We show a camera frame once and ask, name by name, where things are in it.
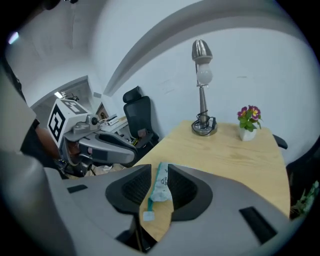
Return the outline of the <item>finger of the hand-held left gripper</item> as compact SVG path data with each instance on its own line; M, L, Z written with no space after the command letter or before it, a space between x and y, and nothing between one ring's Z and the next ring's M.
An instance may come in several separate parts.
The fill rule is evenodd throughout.
M79 149L83 156L88 157L93 163L130 164L136 159L137 152L132 146L116 145L101 140L79 140Z
M117 146L124 149L135 149L135 147L126 139L116 133L99 133L97 138L107 144Z

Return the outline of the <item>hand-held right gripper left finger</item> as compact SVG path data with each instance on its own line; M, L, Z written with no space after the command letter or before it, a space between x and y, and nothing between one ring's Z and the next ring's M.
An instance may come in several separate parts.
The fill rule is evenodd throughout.
M142 242L139 210L151 186L151 165L79 179L62 179L48 168L45 174L77 256L144 254L141 244L135 249L127 242Z

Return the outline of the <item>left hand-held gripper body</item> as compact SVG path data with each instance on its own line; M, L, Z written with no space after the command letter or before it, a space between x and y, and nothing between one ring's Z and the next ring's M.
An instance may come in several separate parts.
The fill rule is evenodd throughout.
M72 174L86 174L92 160L88 151L71 156L68 142L80 147L80 140L101 129L99 118L75 100L56 99L51 110L47 129L58 147L60 157L72 169Z

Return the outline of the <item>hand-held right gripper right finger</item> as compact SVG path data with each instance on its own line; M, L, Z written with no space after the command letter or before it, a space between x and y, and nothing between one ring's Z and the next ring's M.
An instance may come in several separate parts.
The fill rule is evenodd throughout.
M159 256L273 256L298 230L277 207L241 182L168 165L174 211Z

